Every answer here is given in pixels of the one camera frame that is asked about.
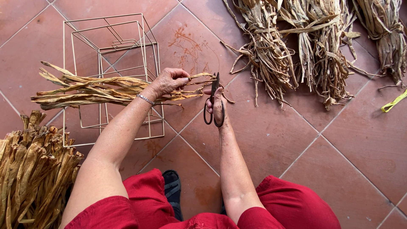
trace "scissor blade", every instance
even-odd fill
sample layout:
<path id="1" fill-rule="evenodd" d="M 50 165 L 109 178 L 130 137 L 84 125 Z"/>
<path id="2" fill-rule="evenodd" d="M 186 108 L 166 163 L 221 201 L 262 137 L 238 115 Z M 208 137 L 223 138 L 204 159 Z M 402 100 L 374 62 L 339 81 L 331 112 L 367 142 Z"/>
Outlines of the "scissor blade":
<path id="1" fill-rule="evenodd" d="M 211 95 L 215 95 L 216 90 L 219 87 L 219 72 L 218 75 L 216 76 L 216 81 L 212 81 L 212 90 L 211 90 Z"/>

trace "wrist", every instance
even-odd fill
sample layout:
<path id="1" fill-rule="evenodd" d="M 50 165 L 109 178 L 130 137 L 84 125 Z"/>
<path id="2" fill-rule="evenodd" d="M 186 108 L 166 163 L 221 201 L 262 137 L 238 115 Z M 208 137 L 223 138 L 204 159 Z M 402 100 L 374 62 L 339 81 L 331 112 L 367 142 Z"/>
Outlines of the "wrist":
<path id="1" fill-rule="evenodd" d="M 223 125 L 218 127 L 219 133 L 226 132 L 231 128 L 229 117 L 226 115 Z"/>
<path id="2" fill-rule="evenodd" d="M 152 87 L 149 86 L 142 90 L 139 94 L 153 102 L 158 98 L 157 92 Z"/>

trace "metal scissors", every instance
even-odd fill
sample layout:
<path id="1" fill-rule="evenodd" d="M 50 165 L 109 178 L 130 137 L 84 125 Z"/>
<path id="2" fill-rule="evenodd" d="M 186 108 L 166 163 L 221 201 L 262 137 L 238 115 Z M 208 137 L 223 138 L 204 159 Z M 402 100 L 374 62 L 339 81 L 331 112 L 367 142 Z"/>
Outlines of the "metal scissors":
<path id="1" fill-rule="evenodd" d="M 214 106 L 214 95 L 215 95 L 215 92 L 216 92 L 216 90 L 218 89 L 218 87 L 219 87 L 219 72 L 218 72 L 218 74 L 216 75 L 216 80 L 215 81 L 212 81 L 212 90 L 211 90 L 211 93 L 210 93 L 210 97 L 209 98 L 207 98 L 207 100 L 205 101 L 205 106 L 204 106 L 204 108 L 203 108 L 203 120 L 205 121 L 205 123 L 207 124 L 207 125 L 209 125 L 209 124 L 211 124 L 212 123 L 212 119 L 213 119 L 213 114 L 210 114 L 210 120 L 209 120 L 209 122 L 207 122 L 206 121 L 206 102 L 208 101 L 208 99 L 210 100 L 210 102 L 212 103 L 212 110 L 214 110 L 213 109 L 213 106 Z M 222 125 L 223 125 L 223 121 L 225 120 L 225 107 L 223 106 L 223 101 L 221 100 L 221 103 L 222 103 L 222 121 L 221 121 L 221 123 L 220 124 L 217 124 L 216 123 L 216 120 L 215 119 L 213 119 L 213 122 L 215 123 L 215 126 L 217 126 L 217 127 L 221 127 Z"/>

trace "scissor handle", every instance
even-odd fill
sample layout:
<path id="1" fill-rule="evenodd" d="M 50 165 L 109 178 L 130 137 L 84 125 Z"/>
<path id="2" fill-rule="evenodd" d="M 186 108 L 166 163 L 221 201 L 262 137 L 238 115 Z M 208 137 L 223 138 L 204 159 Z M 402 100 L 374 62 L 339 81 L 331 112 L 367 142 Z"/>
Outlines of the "scissor handle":
<path id="1" fill-rule="evenodd" d="M 207 124 L 207 125 L 209 125 L 209 124 L 211 124 L 212 123 L 212 118 L 213 118 L 213 114 L 210 114 L 210 120 L 209 120 L 209 122 L 207 122 L 206 121 L 206 102 L 208 101 L 208 99 L 210 99 L 210 101 L 212 102 L 212 98 L 213 98 L 213 96 L 211 95 L 209 98 L 207 98 L 206 99 L 206 101 L 205 101 L 205 106 L 203 107 L 203 120 L 205 121 L 205 123 Z"/>
<path id="2" fill-rule="evenodd" d="M 223 121 L 225 121 L 225 107 L 223 106 L 223 101 L 221 100 L 222 103 L 222 121 L 220 124 L 216 123 L 216 119 L 213 119 L 213 122 L 215 123 L 216 127 L 221 127 L 223 125 Z"/>

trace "tied bundle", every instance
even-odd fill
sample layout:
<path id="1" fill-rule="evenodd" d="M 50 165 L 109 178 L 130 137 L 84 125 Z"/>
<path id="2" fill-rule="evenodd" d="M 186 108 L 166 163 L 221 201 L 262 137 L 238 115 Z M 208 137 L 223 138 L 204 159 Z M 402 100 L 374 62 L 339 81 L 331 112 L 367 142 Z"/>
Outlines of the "tied bundle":
<path id="1" fill-rule="evenodd" d="M 310 92 L 315 88 L 324 98 L 327 110 L 334 104 L 344 105 L 339 100 L 354 97 L 345 91 L 345 80 L 354 73 L 349 71 L 353 64 L 346 60 L 339 46 L 342 38 L 348 37 L 347 43 L 356 59 L 352 38 L 360 33 L 352 32 L 356 19 L 354 10 L 349 12 L 344 0 L 284 0 L 284 8 L 279 12 L 283 20 L 295 27 L 280 33 L 298 34 L 300 71 L 297 81 L 306 79 Z"/>
<path id="2" fill-rule="evenodd" d="M 114 103 L 123 106 L 127 106 L 133 99 L 136 98 L 144 88 L 150 83 L 141 79 L 133 77 L 111 77 L 111 78 L 92 78 L 92 77 L 79 77 L 68 70 L 52 65 L 48 62 L 41 62 L 45 66 L 49 66 L 62 72 L 63 75 L 60 78 L 55 77 L 45 69 L 40 68 L 42 73 L 40 75 L 45 79 L 53 82 L 56 85 L 60 85 L 63 88 L 57 90 L 51 90 L 46 92 L 37 92 L 37 96 L 31 96 L 32 102 L 38 103 L 43 110 L 50 110 L 55 108 L 63 108 L 70 106 L 78 108 L 80 105 L 95 104 L 95 103 Z M 209 73 L 200 73 L 189 77 L 190 79 L 200 76 L 209 76 L 209 80 L 188 83 L 188 85 L 202 84 L 201 87 L 194 91 L 173 91 L 169 97 L 158 98 L 155 101 L 155 105 L 161 104 L 164 101 L 177 101 L 181 99 L 188 99 L 192 97 L 202 96 L 204 93 L 202 89 L 204 86 L 212 81 L 216 80 L 216 77 Z M 79 91 L 74 94 L 59 94 L 69 91 Z M 177 105 L 176 103 L 163 103 L 164 105 Z"/>
<path id="3" fill-rule="evenodd" d="M 222 42 L 240 54 L 232 65 L 230 73 L 242 71 L 250 65 L 256 87 L 256 106 L 259 81 L 265 83 L 265 89 L 272 99 L 277 99 L 281 106 L 283 106 L 283 103 L 288 104 L 283 98 L 283 94 L 286 92 L 285 88 L 296 89 L 298 87 L 291 59 L 294 50 L 287 48 L 286 44 L 281 40 L 282 36 L 277 31 L 276 8 L 270 2 L 264 0 L 239 0 L 238 6 L 233 4 L 241 11 L 243 18 L 246 20 L 246 23 L 240 24 L 226 0 L 223 1 L 238 27 L 243 30 L 243 34 L 248 34 L 251 38 L 250 43 L 245 44 L 238 50 Z M 243 69 L 233 71 L 236 62 L 242 56 L 249 58 L 248 64 Z"/>
<path id="4" fill-rule="evenodd" d="M 395 83 L 392 86 L 405 87 L 402 79 L 407 60 L 405 28 L 398 20 L 401 0 L 353 0 L 353 4 L 363 14 L 357 12 L 369 38 L 376 40 L 382 72 L 392 75 Z"/>
<path id="5" fill-rule="evenodd" d="M 21 115 L 23 131 L 0 140 L 0 228 L 57 229 L 62 220 L 66 192 L 75 182 L 83 155 L 75 153 L 69 133 L 39 126 L 45 118 L 39 110 Z"/>

